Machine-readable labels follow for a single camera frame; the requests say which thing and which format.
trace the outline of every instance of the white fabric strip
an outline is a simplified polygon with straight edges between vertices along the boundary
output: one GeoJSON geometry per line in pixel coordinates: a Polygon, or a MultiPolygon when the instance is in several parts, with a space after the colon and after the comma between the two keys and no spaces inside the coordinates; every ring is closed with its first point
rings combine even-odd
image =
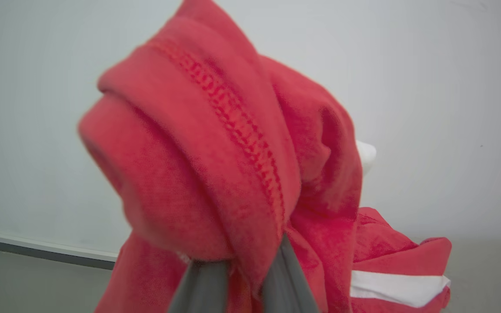
{"type": "Polygon", "coordinates": [[[424,307],[451,281],[446,276],[396,275],[351,272],[351,297],[381,299],[411,307],[424,307]]]}

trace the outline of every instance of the red thread stitching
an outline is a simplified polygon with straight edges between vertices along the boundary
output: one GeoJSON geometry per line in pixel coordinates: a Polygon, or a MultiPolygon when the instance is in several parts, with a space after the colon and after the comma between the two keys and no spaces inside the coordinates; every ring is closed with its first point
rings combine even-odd
{"type": "Polygon", "coordinates": [[[208,103],[217,118],[230,133],[235,143],[243,149],[261,181],[268,204],[275,210],[278,208],[281,216],[276,217],[278,239],[284,223],[284,194],[282,193],[280,176],[276,160],[272,157],[270,146],[263,139],[249,114],[243,109],[242,101],[214,71],[197,60],[197,56],[183,50],[172,41],[148,42],[168,57],[174,64],[180,66],[206,95],[208,103]]]}

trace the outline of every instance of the baseboard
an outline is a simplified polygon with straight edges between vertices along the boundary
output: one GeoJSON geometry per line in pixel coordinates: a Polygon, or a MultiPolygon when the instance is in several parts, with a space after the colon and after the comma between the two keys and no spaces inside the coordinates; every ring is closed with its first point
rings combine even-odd
{"type": "Polygon", "coordinates": [[[71,247],[0,234],[0,250],[79,265],[113,268],[117,253],[71,247]]]}

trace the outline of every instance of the gray surface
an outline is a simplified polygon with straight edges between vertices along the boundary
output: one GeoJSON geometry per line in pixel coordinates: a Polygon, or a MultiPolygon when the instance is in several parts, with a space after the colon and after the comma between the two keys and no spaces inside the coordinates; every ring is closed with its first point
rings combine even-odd
{"type": "MultiPolygon", "coordinates": [[[[111,271],[0,252],[0,313],[89,313],[111,271]]],[[[455,241],[445,313],[501,313],[501,243],[455,241]]]]}

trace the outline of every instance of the white wall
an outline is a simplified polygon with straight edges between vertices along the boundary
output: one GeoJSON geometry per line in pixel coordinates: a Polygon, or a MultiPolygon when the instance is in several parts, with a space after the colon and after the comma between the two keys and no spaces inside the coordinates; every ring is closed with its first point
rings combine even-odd
{"type": "MultiPolygon", "coordinates": [[[[373,206],[412,236],[501,240],[501,0],[221,0],[376,146],[373,206]]],[[[169,0],[0,0],[0,234],[117,252],[119,198],[76,123],[169,0]]]]}

